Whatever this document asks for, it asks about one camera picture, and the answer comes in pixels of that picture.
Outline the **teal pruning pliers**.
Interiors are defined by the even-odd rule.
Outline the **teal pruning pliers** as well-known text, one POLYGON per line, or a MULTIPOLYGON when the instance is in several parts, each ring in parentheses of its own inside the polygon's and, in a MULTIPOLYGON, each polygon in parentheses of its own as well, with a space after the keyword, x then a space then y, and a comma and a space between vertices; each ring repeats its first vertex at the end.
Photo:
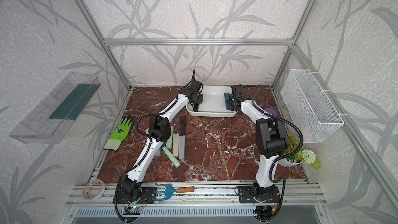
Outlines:
POLYGON ((225 93, 225 94, 224 94, 224 101, 225 101, 225 105, 226 105, 226 109, 227 109, 227 110, 230 110, 230 107, 229 107, 229 97, 230 97, 230 94, 229 94, 229 93, 225 93))
POLYGON ((233 111, 233 110, 234 110, 234 108, 233 108, 233 106, 232 106, 232 103, 233 103, 232 94, 230 93, 230 97, 229 97, 229 107, 230 107, 230 110, 229 110, 229 111, 233 111))

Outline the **black pruning pliers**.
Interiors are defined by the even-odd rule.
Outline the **black pruning pliers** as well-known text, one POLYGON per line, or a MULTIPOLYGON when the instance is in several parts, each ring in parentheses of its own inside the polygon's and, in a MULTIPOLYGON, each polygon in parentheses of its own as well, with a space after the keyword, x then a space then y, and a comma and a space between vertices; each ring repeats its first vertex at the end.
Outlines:
POLYGON ((198 102, 193 103, 192 107, 193 107, 193 111, 197 112, 199 110, 199 103, 198 102))
POLYGON ((179 136, 185 136, 186 133, 186 117, 182 116, 180 118, 180 130, 179 130, 179 136))

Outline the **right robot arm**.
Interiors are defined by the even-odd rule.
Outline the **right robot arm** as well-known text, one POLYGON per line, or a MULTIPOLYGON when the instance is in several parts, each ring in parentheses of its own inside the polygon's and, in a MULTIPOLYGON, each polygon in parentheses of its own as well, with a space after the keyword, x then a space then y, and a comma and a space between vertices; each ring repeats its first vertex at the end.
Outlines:
POLYGON ((275 178, 276 166, 279 161, 296 155, 302 149, 303 134, 294 123, 272 115, 262 109, 254 97, 246 96, 245 86, 235 85, 231 89, 232 93, 225 97, 226 108, 247 115, 256 124, 256 145, 260 153, 260 165, 250 196, 259 203, 270 198, 280 202, 284 193, 278 191, 276 184, 283 181, 285 188, 286 177, 282 175, 278 179, 275 178), (289 145, 286 125, 293 127, 298 134, 298 147, 289 154, 285 153, 289 145))

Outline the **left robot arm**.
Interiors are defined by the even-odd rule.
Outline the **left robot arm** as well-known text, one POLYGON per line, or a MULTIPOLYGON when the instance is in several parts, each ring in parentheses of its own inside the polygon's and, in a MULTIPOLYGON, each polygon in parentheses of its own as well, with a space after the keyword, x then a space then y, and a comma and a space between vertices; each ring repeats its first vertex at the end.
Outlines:
POLYGON ((132 168, 120 176, 115 196, 122 196, 126 201, 135 202, 141 195, 141 185, 146 171, 156 152, 172 135, 173 118, 188 104, 201 104, 203 84, 192 79, 177 91, 176 97, 164 110, 156 114, 147 114, 139 118, 136 124, 138 133, 147 138, 146 144, 132 168))

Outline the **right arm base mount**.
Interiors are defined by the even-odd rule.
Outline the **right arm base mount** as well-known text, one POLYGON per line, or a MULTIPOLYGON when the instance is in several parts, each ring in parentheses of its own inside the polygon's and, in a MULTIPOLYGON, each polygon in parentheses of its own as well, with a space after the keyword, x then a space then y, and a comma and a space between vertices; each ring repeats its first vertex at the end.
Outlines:
POLYGON ((278 187, 272 185, 270 187, 258 186, 237 186, 236 194, 239 197, 240 203, 265 203, 265 204, 279 204, 280 193, 278 187))

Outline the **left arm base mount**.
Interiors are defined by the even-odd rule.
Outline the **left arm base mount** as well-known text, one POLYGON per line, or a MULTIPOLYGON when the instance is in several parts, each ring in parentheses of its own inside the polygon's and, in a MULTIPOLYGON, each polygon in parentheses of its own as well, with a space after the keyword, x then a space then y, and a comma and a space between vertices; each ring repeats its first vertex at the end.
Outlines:
POLYGON ((113 198, 113 204, 154 204, 154 191, 156 189, 157 187, 141 187, 139 190, 133 191, 132 196, 130 197, 130 195, 125 195, 121 189, 118 188, 116 191, 116 196, 113 198))

